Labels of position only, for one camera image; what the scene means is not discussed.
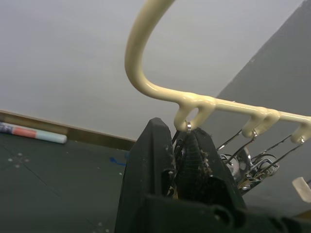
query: marker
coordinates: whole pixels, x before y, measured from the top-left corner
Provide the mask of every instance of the marker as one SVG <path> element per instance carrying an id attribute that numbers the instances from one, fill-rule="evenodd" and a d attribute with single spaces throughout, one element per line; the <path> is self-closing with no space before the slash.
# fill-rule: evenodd
<path id="1" fill-rule="evenodd" d="M 0 122 L 0 133 L 14 134 L 23 137 L 30 137 L 49 142 L 56 142 L 64 144 L 67 141 L 67 136 L 58 133 L 51 133 L 43 130 L 36 130 L 19 125 L 8 124 Z"/>

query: blue paint spot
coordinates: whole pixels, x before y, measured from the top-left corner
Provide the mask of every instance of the blue paint spot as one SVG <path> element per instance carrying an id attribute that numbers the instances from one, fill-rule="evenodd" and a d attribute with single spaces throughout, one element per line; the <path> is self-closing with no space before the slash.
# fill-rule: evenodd
<path id="1" fill-rule="evenodd" d="M 117 165 L 126 166 L 126 164 L 119 163 L 119 162 L 118 162 L 115 158 L 113 158 L 113 157 L 110 157 L 109 160 L 110 160 L 110 162 L 115 163 L 115 164 L 117 164 Z"/>

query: white wall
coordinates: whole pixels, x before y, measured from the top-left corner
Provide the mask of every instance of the white wall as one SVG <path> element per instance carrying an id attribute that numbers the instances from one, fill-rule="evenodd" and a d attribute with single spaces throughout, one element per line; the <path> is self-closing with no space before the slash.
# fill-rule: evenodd
<path id="1" fill-rule="evenodd" d="M 147 44 L 154 83 L 216 96 L 302 0 L 178 0 Z M 124 71 L 144 0 L 1 0 L 0 109 L 136 139 L 177 105 L 136 91 Z"/>

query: wooden baseboard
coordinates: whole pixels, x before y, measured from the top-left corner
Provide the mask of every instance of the wooden baseboard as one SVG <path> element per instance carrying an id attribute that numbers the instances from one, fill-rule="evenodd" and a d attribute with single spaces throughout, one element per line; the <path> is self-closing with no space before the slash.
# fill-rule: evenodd
<path id="1" fill-rule="evenodd" d="M 0 121 L 38 130 L 45 130 L 52 133 L 60 133 L 66 135 L 68 140 L 86 142 L 119 150 L 130 150 L 135 144 L 135 141 L 130 139 L 111 136 L 104 133 L 85 130 L 70 125 L 59 124 L 2 110 L 0 110 Z"/>

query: shiny metal hook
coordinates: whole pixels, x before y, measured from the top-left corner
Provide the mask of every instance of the shiny metal hook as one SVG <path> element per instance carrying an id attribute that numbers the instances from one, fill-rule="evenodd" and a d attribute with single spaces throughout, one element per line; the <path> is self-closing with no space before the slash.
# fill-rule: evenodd
<path id="1" fill-rule="evenodd" d="M 241 150 L 243 150 L 244 147 L 246 147 L 247 145 L 251 144 L 257 137 L 257 133 L 255 130 L 253 130 L 253 137 L 252 139 L 247 142 L 246 144 L 244 144 L 243 146 L 241 146 L 226 162 L 225 164 L 229 163 L 238 153 L 240 153 Z"/>
<path id="2" fill-rule="evenodd" d="M 261 156 L 261 155 L 267 153 L 269 150 L 272 150 L 273 148 L 277 147 L 277 146 L 280 145 L 281 143 L 285 142 L 286 139 L 290 138 L 291 136 L 292 136 L 292 135 L 290 134 L 289 136 L 285 137 L 282 141 L 280 141 L 280 142 L 274 144 L 273 146 L 269 147 L 268 149 L 264 150 L 264 151 L 263 151 L 262 153 L 260 153 L 259 155 L 256 155 L 256 156 L 253 158 L 253 160 L 256 159 L 257 157 L 259 157 L 259 156 Z"/>
<path id="3" fill-rule="evenodd" d="M 230 138 L 229 140 L 227 140 L 225 143 L 223 143 L 221 146 L 219 146 L 216 151 L 221 150 L 222 148 L 224 148 L 229 142 L 231 142 L 234 138 L 236 138 L 237 136 L 239 136 L 242 133 L 242 130 L 238 131 L 237 134 L 235 134 L 232 138 Z"/>
<path id="4" fill-rule="evenodd" d="M 270 148 L 268 148 L 267 150 L 265 150 L 264 152 L 262 152 L 261 154 L 271 150 L 272 148 L 276 147 L 277 145 L 279 145 L 280 143 L 283 143 L 287 138 L 289 138 L 292 135 L 287 136 L 285 139 L 283 139 L 282 141 L 276 143 L 275 145 L 271 146 Z M 304 144 L 305 140 L 303 138 L 300 139 L 300 144 L 296 147 L 294 147 L 293 149 L 289 150 L 288 152 L 286 152 L 284 155 L 282 155 L 279 159 L 275 160 L 273 163 L 271 163 L 268 167 L 266 167 L 265 169 L 263 169 L 256 177 L 262 175 L 266 170 L 268 170 L 269 168 L 271 168 L 272 166 L 274 166 L 275 164 L 277 164 L 279 161 L 281 161 L 282 159 L 284 159 L 289 153 L 293 152 L 294 150 L 298 149 L 299 147 L 301 147 Z"/>
<path id="5" fill-rule="evenodd" d="M 191 122 L 186 122 L 187 124 L 187 134 L 190 134 L 191 131 Z"/>

